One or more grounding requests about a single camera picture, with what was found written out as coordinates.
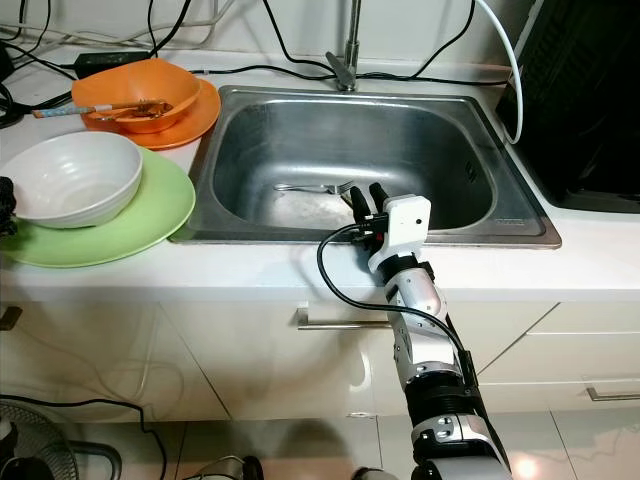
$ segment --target black appliance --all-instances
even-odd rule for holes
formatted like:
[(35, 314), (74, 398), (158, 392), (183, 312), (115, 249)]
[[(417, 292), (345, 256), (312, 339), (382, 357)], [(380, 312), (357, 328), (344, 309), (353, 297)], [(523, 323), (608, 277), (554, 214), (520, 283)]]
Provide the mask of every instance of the black appliance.
[[(518, 151), (559, 207), (640, 213), (640, 2), (545, 0), (519, 58)], [(497, 113), (515, 130), (515, 91)]]

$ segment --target stainless steel sink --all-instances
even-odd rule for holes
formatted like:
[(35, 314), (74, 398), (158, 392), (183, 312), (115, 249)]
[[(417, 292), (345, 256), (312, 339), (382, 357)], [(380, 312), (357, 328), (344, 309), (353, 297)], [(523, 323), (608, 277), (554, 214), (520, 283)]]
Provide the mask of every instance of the stainless steel sink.
[(467, 97), (222, 87), (222, 114), (190, 176), (175, 242), (309, 242), (353, 223), (338, 195), (273, 186), (343, 183), (431, 200), (427, 243), (555, 248), (560, 237), (477, 103)]

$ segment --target faucet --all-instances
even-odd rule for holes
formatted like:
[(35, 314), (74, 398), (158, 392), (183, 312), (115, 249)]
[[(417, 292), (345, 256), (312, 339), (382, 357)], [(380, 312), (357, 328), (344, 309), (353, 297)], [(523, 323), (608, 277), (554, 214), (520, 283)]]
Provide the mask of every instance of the faucet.
[(351, 22), (349, 36), (344, 46), (344, 63), (333, 53), (327, 52), (325, 56), (336, 74), (338, 90), (352, 92), (356, 89), (356, 69), (358, 67), (358, 25), (360, 24), (361, 0), (351, 1)]

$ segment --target tiled floor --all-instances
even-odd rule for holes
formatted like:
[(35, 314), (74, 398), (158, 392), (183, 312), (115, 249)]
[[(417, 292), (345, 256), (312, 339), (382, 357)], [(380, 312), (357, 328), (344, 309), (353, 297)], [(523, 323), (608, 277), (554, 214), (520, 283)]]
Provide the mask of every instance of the tiled floor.
[[(499, 414), (494, 426), (516, 480), (635, 480), (640, 471), (640, 408)], [(267, 480), (348, 480), (359, 466), (411, 478), (406, 417), (335, 420), (194, 422), (153, 425), (168, 456), (166, 479), (181, 480), (224, 455), (258, 456)], [(110, 444), (122, 455), (123, 479), (160, 478), (152, 437), (136, 424), (68, 427), (70, 437)], [(106, 461), (80, 458), (82, 480), (108, 478)]]

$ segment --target kitchen counter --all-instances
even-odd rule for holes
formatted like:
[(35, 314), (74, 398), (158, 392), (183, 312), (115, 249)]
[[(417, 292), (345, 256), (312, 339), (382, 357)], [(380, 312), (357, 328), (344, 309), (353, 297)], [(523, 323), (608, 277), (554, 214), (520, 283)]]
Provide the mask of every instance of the kitchen counter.
[[(59, 61), (72, 62), (73, 52)], [(172, 53), (169, 60), (185, 68), (230, 68), (264, 62), (249, 55), (211, 52)], [(370, 68), (397, 65), (366, 65)], [(35, 103), (69, 88), (69, 81), (39, 68), (25, 68), (7, 87), (14, 98)], [(435, 72), (447, 76), (447, 72)], [(330, 82), (308, 82), (270, 72), (204, 76), (217, 87), (225, 84), (302, 89), (332, 89)], [(500, 131), (492, 114), (499, 89), (427, 83), (362, 81), (361, 92), (461, 94), (475, 97)], [(0, 131), (0, 163), (16, 153), (63, 133), (83, 130), (79, 117), (59, 117), (21, 123)], [(198, 141), (161, 152), (185, 171)], [(517, 160), (540, 204), (562, 237), (557, 250), (427, 246), (423, 256), (436, 282), (452, 301), (634, 301), (640, 300), (640, 215), (559, 209), (541, 195)], [(332, 298), (315, 263), (316, 245), (210, 244), (178, 245), (169, 241), (137, 255), (93, 267), (44, 269), (2, 259), (2, 301), (156, 301), (156, 300), (279, 300)], [(350, 246), (327, 248), (326, 263), (336, 285), (359, 298), (379, 294), (363, 266), (363, 252)]]

